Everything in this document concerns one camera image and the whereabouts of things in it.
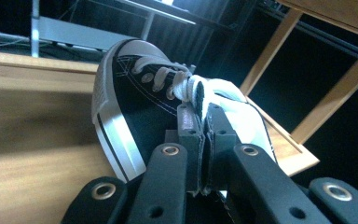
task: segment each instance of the canvas shoe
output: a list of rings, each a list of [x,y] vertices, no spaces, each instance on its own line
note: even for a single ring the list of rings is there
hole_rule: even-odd
[[[201,123],[209,103],[220,105],[243,143],[275,160],[266,127],[231,82],[192,75],[143,40],[124,40],[106,52],[95,78],[92,121],[117,177],[128,182],[145,171],[166,130],[177,129],[176,107],[191,102]]]

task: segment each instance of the wooden shelf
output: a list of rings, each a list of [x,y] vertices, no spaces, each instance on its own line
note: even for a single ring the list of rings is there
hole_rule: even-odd
[[[0,223],[58,223],[86,183],[114,175],[90,120],[96,69],[0,53]],[[318,162],[262,113],[288,175]]]

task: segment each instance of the shoelace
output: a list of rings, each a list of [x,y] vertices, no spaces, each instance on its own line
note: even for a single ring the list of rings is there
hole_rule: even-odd
[[[133,74],[141,73],[144,67],[150,64],[163,65],[154,75],[153,91],[160,91],[165,85],[167,75],[174,73],[173,83],[172,86],[168,88],[167,95],[174,95],[183,102],[191,102],[194,108],[197,107],[196,98],[199,83],[202,84],[204,93],[202,108],[208,108],[209,103],[214,103],[222,106],[226,112],[235,112],[235,103],[246,102],[246,98],[241,91],[231,82],[218,78],[206,79],[198,75],[192,75],[184,65],[171,63],[159,57],[144,56],[138,59],[132,69]],[[218,97],[216,94],[222,95],[229,100]],[[206,112],[207,109],[202,111],[202,121],[204,121],[206,117]]]

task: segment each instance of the metal pole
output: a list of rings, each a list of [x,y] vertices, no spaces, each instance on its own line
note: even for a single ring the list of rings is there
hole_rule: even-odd
[[[39,57],[39,0],[32,1],[31,55]]]
[[[149,36],[150,28],[152,27],[153,19],[154,19],[154,12],[149,12],[147,15],[147,19],[145,21],[144,29],[142,30],[141,38],[143,40],[147,40]]]

